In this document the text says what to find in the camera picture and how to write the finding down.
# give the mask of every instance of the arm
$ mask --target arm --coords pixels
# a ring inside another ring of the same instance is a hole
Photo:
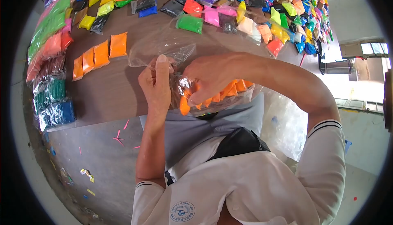
[[[293,100],[308,113],[308,132],[324,119],[340,121],[336,102],[326,85],[314,74],[283,61],[248,53],[200,57],[186,68],[184,76],[201,86],[189,98],[190,105],[214,96],[233,79],[245,79]]]
[[[136,159],[135,180],[151,181],[165,188],[165,118],[171,103],[170,63],[164,55],[151,61],[138,77],[148,103],[148,114],[141,147]]]

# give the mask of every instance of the shirt sleeve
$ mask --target shirt sleeve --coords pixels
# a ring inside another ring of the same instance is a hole
[[[345,183],[345,137],[333,119],[316,124],[307,134],[295,175],[315,203],[321,224],[337,215]]]
[[[136,185],[131,225],[145,224],[164,190],[163,187],[151,181],[142,181]]]

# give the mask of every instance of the table surface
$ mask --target table surface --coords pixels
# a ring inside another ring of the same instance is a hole
[[[157,0],[157,7],[160,8],[169,0]],[[95,4],[88,10],[89,16],[95,16],[99,4]],[[138,18],[138,15],[131,14],[131,4],[111,12],[108,21],[103,28],[103,35],[90,34],[86,29],[72,27],[71,36],[74,43],[70,45],[66,53],[66,90],[67,96],[74,103],[74,110],[77,120],[72,124],[67,124],[49,131],[69,129],[113,120],[127,119],[134,116],[147,114],[147,104],[145,96],[138,84],[138,75],[144,67],[130,67],[128,58],[124,57],[111,62],[97,70],[93,70],[83,76],[78,81],[72,80],[73,61],[81,56],[86,50],[111,39],[111,35],[116,35],[128,31],[127,53],[133,45],[137,45],[139,52],[149,53],[147,59],[155,55],[160,49],[157,45],[164,45],[164,42],[173,42],[172,38],[177,33],[189,37],[190,42],[197,41],[195,57],[203,55],[219,54],[228,51],[245,51],[256,55],[268,57],[269,54],[262,44],[257,46],[245,40],[241,35],[228,35],[216,32],[216,27],[204,25],[203,35],[185,30],[168,29],[172,18],[165,13],[150,15]],[[323,44],[326,53],[326,61],[341,59],[341,52],[338,42],[335,41],[327,45]],[[299,55],[296,47],[287,42],[279,53],[277,59],[294,65],[299,65],[303,55]],[[316,55],[306,55],[302,68],[311,72],[319,73],[318,57]]]

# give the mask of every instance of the black stripe on sleeve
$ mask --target black stripe on sleeve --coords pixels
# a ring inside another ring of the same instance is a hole
[[[330,120],[330,121],[324,121],[324,122],[322,122],[322,123],[320,123],[320,124],[317,124],[317,125],[314,127],[314,129],[317,128],[319,125],[324,124],[324,123],[336,123],[336,124],[340,125],[340,129],[342,129],[341,124],[340,124],[339,122],[331,121],[331,120]]]
[[[337,127],[337,128],[339,128],[339,129],[341,129],[340,127],[338,127],[338,126],[335,125],[335,124],[325,125],[325,126],[322,126],[322,127],[318,128],[318,129],[314,130],[314,132],[312,132],[307,138],[310,138],[310,136],[311,136],[312,134],[314,134],[317,130],[322,129],[322,128],[324,128],[324,127],[328,127],[328,126],[333,126],[333,127]]]

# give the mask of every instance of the plastic wrap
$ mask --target plastic wrap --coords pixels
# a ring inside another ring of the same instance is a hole
[[[266,89],[264,98],[269,106],[264,112],[261,139],[269,147],[275,147],[287,157],[299,161],[307,136],[307,113],[273,90]]]

